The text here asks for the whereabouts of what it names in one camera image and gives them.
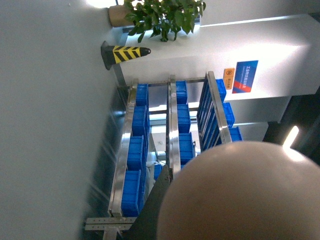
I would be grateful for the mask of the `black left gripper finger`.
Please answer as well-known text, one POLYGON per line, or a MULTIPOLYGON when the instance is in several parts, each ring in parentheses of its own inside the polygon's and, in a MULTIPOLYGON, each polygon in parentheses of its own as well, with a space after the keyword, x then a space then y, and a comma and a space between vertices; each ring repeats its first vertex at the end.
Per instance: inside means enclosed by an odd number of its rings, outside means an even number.
POLYGON ((123 234, 124 240, 155 240, 160 208, 172 181, 172 170, 165 165, 158 176, 142 211, 123 234))

